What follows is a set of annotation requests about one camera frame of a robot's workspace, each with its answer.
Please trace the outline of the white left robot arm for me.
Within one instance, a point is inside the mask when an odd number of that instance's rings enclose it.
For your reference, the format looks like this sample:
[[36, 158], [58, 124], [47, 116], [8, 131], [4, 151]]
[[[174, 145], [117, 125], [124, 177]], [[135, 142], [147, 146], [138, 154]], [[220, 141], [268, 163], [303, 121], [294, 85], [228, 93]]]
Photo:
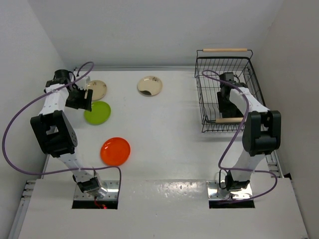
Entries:
[[95, 169], [85, 169], [77, 154], [78, 139], [64, 113], [66, 107], [92, 110], [92, 90], [71, 83], [70, 71], [57, 70], [52, 80], [46, 82], [48, 96], [40, 113], [30, 119], [30, 124], [43, 153], [59, 159], [72, 172], [79, 190], [102, 199], [106, 186]]

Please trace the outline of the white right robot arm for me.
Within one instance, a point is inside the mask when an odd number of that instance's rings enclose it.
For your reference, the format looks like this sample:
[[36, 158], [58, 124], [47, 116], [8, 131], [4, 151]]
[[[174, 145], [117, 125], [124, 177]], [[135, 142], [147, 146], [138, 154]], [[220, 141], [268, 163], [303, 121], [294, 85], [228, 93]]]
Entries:
[[234, 80], [232, 72], [219, 75], [219, 80], [217, 99], [222, 117], [245, 120], [243, 151], [225, 176], [226, 190], [240, 190], [250, 183], [251, 174], [261, 160], [280, 147], [281, 114], [260, 103], [246, 84]]

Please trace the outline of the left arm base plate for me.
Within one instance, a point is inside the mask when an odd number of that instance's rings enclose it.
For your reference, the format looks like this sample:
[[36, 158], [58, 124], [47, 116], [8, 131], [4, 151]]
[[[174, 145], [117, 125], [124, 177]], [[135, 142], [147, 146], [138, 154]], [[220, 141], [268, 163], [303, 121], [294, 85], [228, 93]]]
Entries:
[[[101, 188], [97, 193], [98, 201], [116, 201], [119, 192], [119, 181], [116, 180], [105, 180], [102, 181]], [[88, 193], [82, 193], [78, 186], [75, 188], [74, 201], [93, 201], [95, 195]]]

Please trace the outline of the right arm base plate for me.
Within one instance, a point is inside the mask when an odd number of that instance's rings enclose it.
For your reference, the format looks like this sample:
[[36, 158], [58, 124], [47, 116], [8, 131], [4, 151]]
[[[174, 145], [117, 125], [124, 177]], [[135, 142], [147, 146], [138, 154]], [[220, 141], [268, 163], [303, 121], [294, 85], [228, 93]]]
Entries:
[[208, 198], [210, 201], [225, 201], [225, 200], [244, 200], [253, 197], [250, 184], [246, 188], [226, 190], [224, 180], [206, 181]]

